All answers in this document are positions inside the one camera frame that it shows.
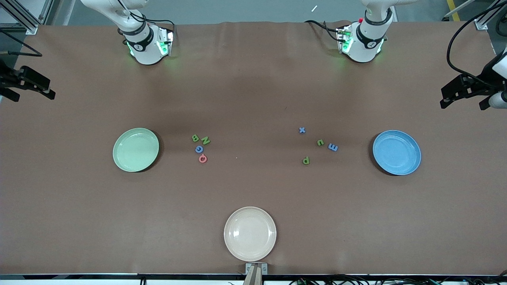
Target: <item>black clamp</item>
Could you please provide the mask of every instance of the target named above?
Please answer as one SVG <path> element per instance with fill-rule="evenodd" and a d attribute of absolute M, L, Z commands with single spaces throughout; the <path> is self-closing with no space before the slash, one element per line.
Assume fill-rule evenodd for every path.
<path fill-rule="evenodd" d="M 55 98 L 55 91 L 49 88 L 50 80 L 28 66 L 22 66 L 19 70 L 8 67 L 3 60 L 0 60 L 0 95 L 14 102 L 19 101 L 19 94 L 11 87 L 32 90 L 38 92 L 48 99 Z"/>
<path fill-rule="evenodd" d="M 440 107 L 445 109 L 452 104 L 452 102 L 464 98 L 467 99 L 474 96 L 487 96 L 479 103 L 479 108 L 481 110 L 489 108 L 489 98 L 497 92 L 507 90 L 507 84 L 504 83 L 505 79 L 493 70 L 493 66 L 502 60 L 505 55 L 507 54 L 498 54 L 486 64 L 481 74 L 477 76 L 477 78 L 487 82 L 493 87 L 485 85 L 468 75 L 460 74 L 442 87 L 441 92 L 443 99 L 440 101 Z M 504 101 L 507 101 L 507 97 L 504 92 L 501 94 L 501 98 Z"/>

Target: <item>green plate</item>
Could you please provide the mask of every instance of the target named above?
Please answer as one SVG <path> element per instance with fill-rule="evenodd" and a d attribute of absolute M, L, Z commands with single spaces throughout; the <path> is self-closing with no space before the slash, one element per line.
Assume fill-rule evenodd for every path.
<path fill-rule="evenodd" d="M 116 165 L 128 172 L 146 169 L 157 158 L 159 141 L 157 136 L 145 128 L 135 128 L 124 132 L 113 147 Z"/>

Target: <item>cable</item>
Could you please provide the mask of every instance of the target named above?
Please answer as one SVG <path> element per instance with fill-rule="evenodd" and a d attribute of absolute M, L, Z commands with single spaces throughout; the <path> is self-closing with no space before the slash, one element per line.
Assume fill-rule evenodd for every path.
<path fill-rule="evenodd" d="M 326 26 L 326 25 L 325 25 L 325 21 L 324 21 L 324 29 L 328 32 L 328 35 L 331 37 L 331 39 L 333 39 L 333 40 L 335 40 L 335 41 L 337 41 L 337 42 L 341 42 L 341 43 L 344 43 L 344 42 L 345 42 L 345 40 L 342 40 L 342 39 L 337 39 L 337 38 L 335 38 L 335 37 L 331 34 L 331 32 L 329 31 L 328 26 Z"/>
<path fill-rule="evenodd" d="M 148 22 L 148 23 L 151 23 L 151 24 L 160 23 L 160 22 L 168 22 L 168 23 L 171 23 L 171 25 L 173 26 L 173 31 L 176 32 L 176 25 L 174 24 L 173 21 L 171 21 L 171 20 L 152 20 L 152 19 L 148 19 L 142 13 L 141 13 L 141 15 L 142 15 L 142 17 L 141 17 L 139 15 L 136 15 L 136 14 L 132 13 L 132 11 L 130 11 L 127 8 L 127 6 L 123 3 L 122 0 L 117 0 L 117 1 L 130 14 L 130 16 L 132 16 L 132 19 L 136 20 L 137 22 L 140 22 L 140 23 Z"/>
<path fill-rule="evenodd" d="M 450 277 L 450 276 L 446 277 L 444 280 L 442 280 L 442 281 L 438 282 L 438 284 L 442 284 L 442 283 L 444 283 L 444 282 L 445 282 L 445 281 L 447 281 L 447 279 L 449 279 L 449 278 L 451 278 L 451 277 Z"/>
<path fill-rule="evenodd" d="M 370 285 L 370 282 L 368 282 L 366 279 L 362 278 L 362 277 L 359 277 L 359 276 L 354 276 L 354 278 L 357 278 L 357 279 L 361 279 L 363 280 L 364 282 L 366 282 L 367 285 Z"/>
<path fill-rule="evenodd" d="M 405 278 L 405 279 L 401 279 L 401 278 L 389 278 L 389 279 L 385 279 L 385 280 L 382 280 L 380 281 L 380 285 L 384 285 L 384 282 L 386 281 L 394 281 L 394 284 L 393 285 L 422 285 L 422 284 L 427 284 L 426 281 L 416 281 L 414 279 L 409 279 L 409 278 Z"/>
<path fill-rule="evenodd" d="M 10 37 L 11 39 L 17 41 L 18 43 L 20 43 L 21 45 L 23 46 L 26 46 L 29 50 L 33 51 L 34 53 L 26 53 L 26 52 L 15 52 L 15 51 L 7 51 L 7 54 L 9 55 L 25 55 L 25 56 L 37 56 L 37 57 L 40 57 L 42 56 L 42 53 L 38 52 L 36 49 L 34 49 L 33 47 L 25 44 L 24 42 L 18 40 L 17 38 L 15 38 L 14 36 L 12 36 L 11 34 L 9 34 L 8 32 L 4 31 L 2 28 L 0 28 L 0 32 L 1 33 L 4 33 L 6 36 Z"/>
<path fill-rule="evenodd" d="M 448 64 L 448 65 L 449 65 L 452 69 L 454 69 L 455 71 L 457 71 L 457 72 L 459 72 L 459 73 L 461 73 L 461 74 L 467 75 L 467 76 L 469 76 L 469 77 L 471 77 L 471 78 L 473 78 L 473 79 L 475 79 L 475 80 L 479 81 L 480 83 L 482 83 L 482 84 L 484 84 L 484 85 L 486 85 L 486 86 L 488 86 L 488 87 L 490 87 L 490 88 L 497 88 L 497 86 L 494 86 L 494 85 L 492 85 L 492 84 L 489 84 L 489 83 L 485 82 L 484 80 L 479 79 L 477 76 L 472 75 L 471 73 L 468 73 L 468 72 L 466 72 L 466 71 L 464 71 L 464 70 L 462 70 L 462 69 L 459 69 L 459 68 L 455 67 L 455 66 L 451 63 L 451 47 L 452 47 L 452 43 L 454 42 L 454 40 L 456 39 L 456 37 L 458 36 L 458 34 L 459 34 L 459 33 L 460 33 L 460 32 L 461 32 L 461 31 L 462 31 L 462 30 L 463 30 L 463 29 L 464 29 L 464 28 L 465 28 L 468 24 L 472 23 L 475 19 L 477 19 L 477 18 L 481 17 L 482 15 L 484 15 L 484 14 L 486 14 L 486 13 L 490 12 L 490 11 L 493 11 L 493 10 L 495 10 L 495 9 L 497 9 L 497 8 L 503 7 L 503 6 L 505 6 L 505 5 L 507 5 L 507 2 L 503 2 L 503 3 L 500 3 L 500 4 L 496 4 L 496 5 L 492 6 L 492 7 L 488 8 L 488 9 L 486 9 L 486 10 L 484 10 L 484 11 L 480 12 L 480 13 L 478 13 L 478 14 L 477 14 L 477 15 L 475 15 L 474 17 L 472 17 L 472 19 L 468 20 L 465 24 L 463 24 L 463 26 L 461 26 L 461 27 L 460 27 L 460 28 L 456 31 L 456 33 L 452 36 L 451 41 L 449 42 L 449 46 L 447 47 L 447 55 L 446 55 L 447 64 Z"/>
<path fill-rule="evenodd" d="M 305 23 L 312 23 L 312 24 L 316 24 L 317 26 L 323 28 L 323 29 L 327 29 L 328 31 L 336 31 L 336 29 L 341 29 L 343 27 L 346 27 L 348 25 L 344 25 L 344 26 L 339 26 L 337 27 L 336 29 L 331 29 L 331 28 L 327 28 L 325 27 L 324 25 L 322 25 L 321 23 L 317 22 L 317 21 L 314 21 L 314 20 L 308 20 L 308 21 L 305 21 Z"/>
<path fill-rule="evenodd" d="M 497 34 L 501 35 L 502 37 L 507 37 L 507 33 L 500 31 L 500 23 L 505 23 L 503 20 L 507 16 L 507 11 L 505 11 L 500 18 L 497 20 L 495 25 L 495 31 Z"/>

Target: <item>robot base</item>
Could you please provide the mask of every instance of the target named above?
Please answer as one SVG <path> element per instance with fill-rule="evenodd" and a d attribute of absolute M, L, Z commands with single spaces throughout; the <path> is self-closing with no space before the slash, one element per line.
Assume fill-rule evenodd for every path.
<path fill-rule="evenodd" d="M 153 30 L 155 36 L 145 47 L 145 50 L 138 51 L 136 50 L 136 45 L 131 47 L 130 44 L 127 44 L 130 49 L 130 54 L 135 57 L 137 62 L 145 65 L 155 64 L 164 56 L 170 55 L 174 34 L 172 31 L 168 31 L 156 25 L 149 25 L 149 27 Z"/>
<path fill-rule="evenodd" d="M 356 30 L 359 22 L 354 22 L 349 26 L 343 27 L 336 31 L 338 39 L 345 42 L 338 42 L 338 50 L 340 53 L 346 54 L 350 59 L 357 62 L 368 62 L 375 58 L 380 52 L 384 40 L 382 40 L 375 48 L 367 49 L 365 45 L 357 39 Z"/>

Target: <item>floor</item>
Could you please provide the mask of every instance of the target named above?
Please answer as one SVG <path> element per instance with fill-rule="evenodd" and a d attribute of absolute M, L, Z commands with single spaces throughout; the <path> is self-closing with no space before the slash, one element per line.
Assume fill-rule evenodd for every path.
<path fill-rule="evenodd" d="M 449 12 L 452 0 L 420 0 L 396 7 L 398 21 L 441 21 Z M 464 0 L 454 0 L 456 6 Z M 476 0 L 458 15 L 463 20 L 486 9 L 491 0 Z M 85 7 L 80 0 L 60 0 L 51 20 L 56 25 L 113 25 L 106 17 Z M 342 19 L 356 20 L 364 15 L 359 0 L 151 0 L 141 11 L 152 19 L 170 19 L 176 24 L 214 24 L 238 21 L 303 22 L 305 20 L 333 22 Z M 490 37 L 495 51 L 502 51 L 507 38 L 494 30 L 490 24 Z M 20 39 L 23 33 L 14 33 Z M 0 50 L 19 50 L 20 45 L 0 34 Z M 4 56 L 9 66 L 14 66 L 15 56 Z"/>

